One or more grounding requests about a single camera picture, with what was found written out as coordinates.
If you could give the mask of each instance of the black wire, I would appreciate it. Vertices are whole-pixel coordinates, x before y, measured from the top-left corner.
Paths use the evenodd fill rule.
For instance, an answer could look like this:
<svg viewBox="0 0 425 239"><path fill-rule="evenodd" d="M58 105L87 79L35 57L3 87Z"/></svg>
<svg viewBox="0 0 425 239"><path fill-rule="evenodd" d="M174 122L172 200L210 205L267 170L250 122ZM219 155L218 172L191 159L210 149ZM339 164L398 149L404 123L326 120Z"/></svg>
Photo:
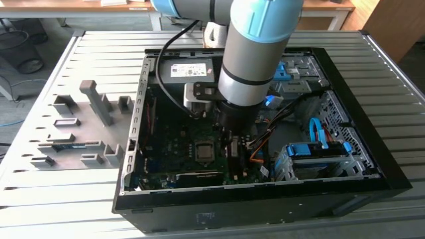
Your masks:
<svg viewBox="0 0 425 239"><path fill-rule="evenodd" d="M18 104L21 101L17 101L15 100L15 97L14 97L14 89L13 89L13 84L11 84L11 81L9 81L7 77L5 77L3 75L0 75L0 77L7 81L9 83L9 87L11 89L11 96L13 96L13 101Z"/></svg>
<svg viewBox="0 0 425 239"><path fill-rule="evenodd" d="M320 96L323 94L324 94L324 91L316 91L316 92L300 95L299 98L296 98L283 109L280 109L280 111L276 113L274 119L271 119L271 122L267 125L266 132L262 135L259 135L258 139L255 139L250 145L255 145L258 142L263 141L268 135L274 133L278 122L280 122L283 119L286 119L294 114L295 108L303 100L315 96Z"/></svg>
<svg viewBox="0 0 425 239"><path fill-rule="evenodd" d="M191 117L194 118L199 118L200 116L194 113L182 103L179 103L179 101L176 100L176 98L171 95L171 93L168 92L168 90L166 89L164 86L164 82L163 82L163 78L162 78L162 74L160 74L160 63L162 63L162 57L166 53L167 48L171 46L171 44L191 30L192 27L196 26L196 24L199 23L200 20L196 20L164 45L162 51L160 51L160 55L158 57L158 63L156 63L156 68L155 68L155 74L160 83L160 87L166 93L166 95L168 96L168 98L172 100L172 102L176 104L176 106L190 114Z"/></svg>

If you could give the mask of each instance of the power supply label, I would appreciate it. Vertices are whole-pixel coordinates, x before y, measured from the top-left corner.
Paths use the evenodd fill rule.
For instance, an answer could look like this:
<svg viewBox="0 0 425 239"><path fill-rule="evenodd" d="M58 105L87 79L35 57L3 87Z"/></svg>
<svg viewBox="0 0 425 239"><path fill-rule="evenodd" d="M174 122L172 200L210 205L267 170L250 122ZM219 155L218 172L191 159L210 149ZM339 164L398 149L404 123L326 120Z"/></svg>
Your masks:
<svg viewBox="0 0 425 239"><path fill-rule="evenodd" d="M172 77L207 76L207 64L175 64L172 65Z"/></svg>

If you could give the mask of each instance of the motherboard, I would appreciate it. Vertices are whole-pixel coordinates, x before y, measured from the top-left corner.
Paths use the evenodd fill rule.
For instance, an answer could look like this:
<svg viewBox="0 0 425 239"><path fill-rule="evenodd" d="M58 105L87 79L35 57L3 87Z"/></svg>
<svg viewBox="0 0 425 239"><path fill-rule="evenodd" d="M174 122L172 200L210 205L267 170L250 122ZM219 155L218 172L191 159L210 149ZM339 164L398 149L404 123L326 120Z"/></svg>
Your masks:
<svg viewBox="0 0 425 239"><path fill-rule="evenodd" d="M144 156L143 190L220 186L262 181L260 166L240 167L250 160L251 132L230 139L212 116L192 119L170 104L159 89L150 89L140 145ZM235 168L228 158L235 157Z"/></svg>

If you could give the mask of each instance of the aluminum profile table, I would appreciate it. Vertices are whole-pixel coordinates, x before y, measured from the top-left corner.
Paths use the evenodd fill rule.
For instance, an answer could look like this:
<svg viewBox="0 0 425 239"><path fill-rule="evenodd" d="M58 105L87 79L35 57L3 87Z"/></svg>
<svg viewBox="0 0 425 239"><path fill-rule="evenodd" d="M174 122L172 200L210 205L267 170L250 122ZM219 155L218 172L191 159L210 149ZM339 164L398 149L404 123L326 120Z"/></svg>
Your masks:
<svg viewBox="0 0 425 239"><path fill-rule="evenodd" d="M162 48L176 32L86 32L67 46L51 78L0 164L0 235L83 238L139 238L144 235L121 215L111 213L118 168L79 169L63 164L39 170L27 154L49 98L70 93L87 103L78 86L97 80L111 101L135 99L144 49ZM195 31L172 47L202 47ZM256 225L204 231L160 233L159 238L416 238L425 236L425 98L379 45L359 32L302 31L290 47L326 47L414 188L335 219Z"/></svg>

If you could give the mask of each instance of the wooden table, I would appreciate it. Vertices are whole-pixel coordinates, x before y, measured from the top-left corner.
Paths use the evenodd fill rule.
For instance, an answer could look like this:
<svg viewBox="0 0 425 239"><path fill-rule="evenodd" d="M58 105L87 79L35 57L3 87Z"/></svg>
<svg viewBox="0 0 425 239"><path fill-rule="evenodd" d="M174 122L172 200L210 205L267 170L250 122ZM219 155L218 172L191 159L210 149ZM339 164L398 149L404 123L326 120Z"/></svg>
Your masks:
<svg viewBox="0 0 425 239"><path fill-rule="evenodd" d="M303 17L331 17L328 30L340 30L355 8L350 0L342 4L330 0L304 0ZM0 17L130 17L140 16L142 11L150 13L154 30L162 30L160 18L166 15L155 11L150 1L102 7L99 1L0 0Z"/></svg>
<svg viewBox="0 0 425 239"><path fill-rule="evenodd" d="M130 1L127 5L102 6L101 1L83 0L0 0L0 12L134 12L155 10L147 2Z"/></svg>

